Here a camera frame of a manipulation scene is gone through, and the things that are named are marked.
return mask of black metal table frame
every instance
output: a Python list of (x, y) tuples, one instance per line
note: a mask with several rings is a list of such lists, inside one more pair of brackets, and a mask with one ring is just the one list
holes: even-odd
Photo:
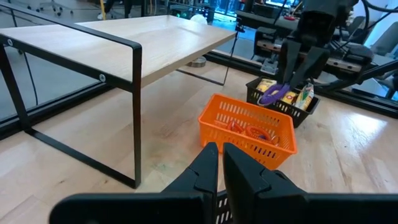
[[(25, 133), (31, 135), (32, 137), (54, 147), (55, 149), (64, 152), (65, 154), (77, 159), (78, 161), (120, 181), (121, 183), (136, 189), (141, 183), (141, 63), (142, 63), (142, 46), (141, 44), (126, 40), (111, 34), (107, 34), (98, 30), (90, 29), (88, 27), (80, 26), (78, 24), (73, 24), (69, 22), (61, 21), (60, 19), (47, 16), (45, 14), (41, 14), (35, 11), (31, 11), (28, 9), (24, 9), (21, 7), (13, 6), (12, 4), (8, 4), (5, 2), (0, 2), (0, 6), (11, 9), (11, 13), (14, 14), (14, 11), (22, 12), (24, 14), (28, 14), (30, 16), (37, 17), (39, 19), (43, 19), (45, 21), (53, 22), (54, 24), (58, 24), (70, 29), (78, 30), (80, 32), (93, 35), (95, 37), (103, 38), (106, 40), (110, 40), (112, 42), (122, 44), (128, 46), (132, 49), (132, 81), (127, 81), (122, 78), (116, 77), (112, 74), (104, 73), (95, 68), (88, 67), (78, 62), (71, 61), (67, 58), (61, 57), (59, 55), (54, 55), (45, 50), (39, 49), (37, 47), (31, 46), (29, 44), (23, 43), (21, 41), (11, 39), (4, 35), (0, 34), (0, 67), (10, 92), (12, 102), (17, 111), (17, 115), (19, 117), (19, 121), (21, 124), (22, 130)], [(43, 134), (37, 130), (35, 130), (29, 120), (26, 107), (24, 105), (23, 99), (21, 97), (21, 93), (17, 86), (17, 82), (15, 76), (12, 72), (11, 65), (9, 63), (5, 45), (14, 47), (23, 52), (27, 52), (29, 54), (35, 55), (39, 58), (52, 62), (54, 64), (60, 65), (62, 67), (68, 68), (70, 70), (76, 71), (78, 73), (84, 74), (91, 78), (100, 80), (104, 83), (107, 83), (111, 86), (115, 86), (116, 88), (120, 88), (122, 90), (126, 90), (132, 93), (132, 120), (133, 120), (133, 141), (134, 141), (134, 179), (108, 167), (107, 165), (100, 163), (94, 160), (91, 157), (84, 155), (83, 153), (63, 144), (62, 142), (57, 141), (50, 136)]]

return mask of white object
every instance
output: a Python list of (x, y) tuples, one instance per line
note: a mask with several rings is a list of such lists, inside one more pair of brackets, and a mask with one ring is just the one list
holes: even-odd
[(203, 15), (194, 15), (190, 20), (199, 22), (200, 24), (207, 24), (207, 20), (203, 17)]

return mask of black metal frame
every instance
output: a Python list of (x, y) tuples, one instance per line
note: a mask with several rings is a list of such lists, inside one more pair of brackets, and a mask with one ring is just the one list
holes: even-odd
[[(171, 5), (187, 6), (187, 7), (190, 7), (190, 8), (192, 8), (192, 9), (202, 9), (202, 8), (200, 8), (200, 7), (190, 6), (190, 5), (188, 5), (188, 4), (182, 4), (182, 3), (179, 3), (179, 2), (175, 2), (175, 1), (169, 1), (168, 5), (167, 5), (167, 15), (170, 14)], [(237, 19), (237, 17), (230, 16), (230, 15), (226, 15), (226, 14), (222, 14), (222, 13), (220, 13), (220, 12), (211, 11), (211, 10), (208, 10), (208, 11), (209, 11), (209, 12), (214, 12), (214, 13), (217, 13), (217, 14), (221, 14), (221, 15), (225, 15), (225, 16), (229, 16), (229, 17), (233, 17), (233, 18)], [(233, 43), (233, 45), (232, 45), (231, 54), (229, 55), (229, 61), (231, 61), (232, 58), (233, 58), (233, 54), (234, 54), (234, 49), (235, 49), (236, 41), (238, 41), (238, 32), (235, 33), (234, 43)], [(212, 79), (210, 79), (210, 78), (202, 77), (202, 76), (200, 76), (200, 75), (196, 75), (196, 74), (191, 73), (191, 72), (186, 72), (186, 71), (181, 70), (181, 69), (176, 69), (176, 71), (181, 72), (181, 73), (184, 73), (184, 74), (186, 74), (186, 75), (190, 75), (190, 76), (195, 77), (195, 78), (199, 78), (199, 79), (204, 80), (204, 81), (207, 81), (207, 82), (214, 83), (214, 84), (216, 84), (216, 85), (224, 86), (224, 85), (225, 85), (225, 81), (226, 81), (226, 77), (228, 76), (229, 66), (227, 66), (227, 68), (226, 68), (225, 76), (224, 76), (223, 82), (219, 82), (219, 81), (216, 81), (216, 80), (212, 80)]]
[[(112, 90), (114, 87), (106, 83), (96, 82), (69, 94), (60, 96), (48, 102), (27, 110), (31, 125), (36, 125), (46, 119), (73, 108), (87, 100)], [(4, 118), (0, 121), (0, 140), (8, 138), (21, 131), (18, 115)]]
[[(82, 65), (78, 62), (73, 62), (66, 58), (63, 58), (58, 55), (52, 55), (50, 52), (46, 52), (42, 49), (38, 49), (29, 44), (25, 44), (18, 40), (6, 37), (0, 34), (0, 66), (1, 71), (4, 76), (4, 80), (6, 81), (6, 85), (10, 92), (12, 102), (16, 107), (17, 115), (19, 118), (19, 124), (22, 129), (29, 135), (35, 137), (36, 139), (53, 146), (59, 151), (64, 152), (65, 154), (85, 163), (86, 165), (120, 181), (123, 184), (126, 184), (129, 187), (137, 188), (141, 183), (141, 63), (142, 63), (142, 46), (141, 44), (126, 40), (120, 37), (113, 36), (111, 34), (107, 34), (104, 32), (100, 32), (98, 30), (90, 29), (88, 27), (80, 26), (78, 24), (68, 23), (61, 21), (60, 19), (46, 16), (44, 14), (30, 11), (28, 9), (24, 9), (21, 7), (13, 6), (12, 4), (6, 2), (0, 2), (0, 6), (6, 7), (11, 11), (15, 10), (30, 16), (37, 17), (39, 19), (43, 19), (45, 21), (53, 22), (54, 24), (58, 24), (70, 29), (78, 30), (80, 32), (84, 32), (89, 35), (93, 35), (95, 37), (99, 37), (102, 39), (110, 40), (112, 42), (122, 44), (132, 48), (132, 81), (123, 80), (121, 78), (112, 76), (111, 74), (103, 73), (95, 68), (90, 68), (85, 65)], [(36, 131), (32, 127), (31, 120), (28, 116), (27, 110), (25, 108), (24, 102), (21, 97), (21, 93), (16, 83), (16, 79), (12, 72), (11, 65), (9, 63), (5, 46), (8, 45), (14, 48), (17, 48), (23, 52), (30, 53), (32, 55), (36, 55), (44, 60), (52, 62), (57, 65), (61, 65), (63, 67), (69, 68), (76, 72), (82, 73), (91, 78), (95, 78), (97, 80), (101, 80), (111, 86), (121, 88), (128, 92), (132, 93), (132, 118), (133, 118), (133, 140), (134, 140), (134, 174), (135, 179), (132, 179), (74, 149), (71, 147), (51, 138), (43, 133)]]
[[(250, 73), (252, 75), (257, 75), (257, 76), (274, 78), (273, 75), (268, 75), (260, 71), (261, 69), (260, 65), (249, 62), (247, 60), (241, 60), (239, 58), (234, 58), (234, 57), (232, 59), (229, 59), (228, 56), (217, 52), (209, 52), (205, 55), (205, 57), (207, 60), (211, 62), (231, 67), (233, 69), (237, 69), (242, 72)], [(363, 75), (365, 75), (363, 76), (363, 78), (369, 77), (369, 75), (374, 76), (377, 73), (380, 74), (380, 71), (384, 71), (386, 68), (388, 67), (391, 68), (392, 66), (393, 65), (389, 63), (386, 64), (385, 67), (375, 67), (370, 70), (367, 70), (363, 73)], [(381, 96), (370, 95), (370, 94), (361, 95), (346, 90), (328, 91), (319, 87), (315, 87), (315, 92), (321, 96), (325, 96), (343, 103), (347, 103), (349, 105), (357, 106), (362, 109), (366, 109), (375, 113), (383, 114), (391, 118), (398, 119), (398, 105), (392, 102), (391, 100)]]

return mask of table leg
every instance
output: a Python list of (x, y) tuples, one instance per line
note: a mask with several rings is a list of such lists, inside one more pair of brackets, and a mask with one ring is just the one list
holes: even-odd
[[(229, 56), (229, 62), (231, 62), (232, 56), (234, 54), (235, 44), (236, 44), (237, 40), (238, 40), (238, 32), (235, 34), (234, 44), (232, 45), (231, 55)], [(196, 74), (191, 73), (191, 72), (186, 72), (186, 71), (181, 70), (181, 69), (176, 69), (176, 71), (184, 73), (186, 75), (193, 76), (195, 78), (199, 78), (199, 79), (204, 80), (204, 81), (208, 81), (208, 82), (220, 85), (220, 86), (224, 86), (225, 85), (225, 81), (226, 81), (226, 77), (228, 76), (229, 67), (226, 68), (226, 72), (225, 72), (225, 76), (224, 76), (223, 82), (219, 82), (219, 81), (216, 81), (216, 80), (212, 80), (210, 78), (202, 77), (200, 75), (196, 75)]]
[(134, 49), (132, 56), (132, 125), (134, 141), (134, 179), (136, 188), (141, 183), (141, 66), (142, 48)]
[(132, 91), (132, 125), (136, 188), (141, 183), (141, 87)]
[[(36, 131), (32, 128), (32, 125), (29, 121), (29, 117), (24, 105), (24, 101), (21, 97), (21, 93), (18, 89), (18, 85), (15, 79), (15, 76), (12, 72), (12, 68), (11, 65), (9, 63), (9, 60), (7, 58), (7, 53), (6, 50), (3, 46), (3, 44), (1, 44), (0, 47), (0, 69), (2, 72), (2, 75), (4, 77), (4, 80), (6, 82), (7, 88), (10, 92), (11, 98), (12, 98), (12, 102), (14, 103), (14, 106), (16, 108), (18, 117), (19, 117), (19, 121), (21, 122), (21, 126), (22, 129), (25, 131), (25, 133), (31, 135), (32, 137), (48, 144), (49, 146), (54, 147), (56, 150), (59, 150), (65, 154), (67, 154), (68, 156), (102, 172), (105, 175), (108, 175), (112, 178), (114, 178), (115, 180), (118, 180), (119, 182), (132, 187), (132, 188), (136, 188), (139, 183), (141, 182), (141, 121), (135, 123), (138, 124), (138, 127), (134, 127), (134, 130), (139, 130), (139, 131), (135, 131), (134, 132), (134, 139), (137, 141), (134, 141), (134, 145), (139, 144), (139, 147), (136, 147), (134, 149), (135, 152), (135, 156), (136, 156), (136, 178), (137, 178), (137, 182), (133, 179), (131, 179), (130, 177), (108, 167), (107, 165), (100, 163), (98, 161), (96, 161), (95, 159), (88, 157), (86, 155), (84, 155), (83, 153), (72, 149), (71, 147), (65, 145), (62, 142), (57, 141), (54, 138), (51, 138), (50, 136), (47, 136), (39, 131)], [(133, 103), (133, 107), (134, 108), (139, 108), (140, 105), (140, 92), (141, 92), (141, 88), (139, 88), (138, 94), (135, 95), (136, 98), (138, 97), (138, 100), (136, 98), (133, 97), (134, 103)], [(133, 112), (133, 116), (134, 119), (140, 119), (141, 118), (141, 113), (140, 110), (134, 110)]]

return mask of table top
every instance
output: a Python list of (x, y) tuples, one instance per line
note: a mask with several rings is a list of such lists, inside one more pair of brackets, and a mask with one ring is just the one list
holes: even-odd
[[(233, 39), (235, 32), (174, 16), (152, 16), (79, 25), (142, 45), (142, 85), (146, 86)], [(60, 25), (0, 29), (0, 34), (132, 81), (132, 50)]]

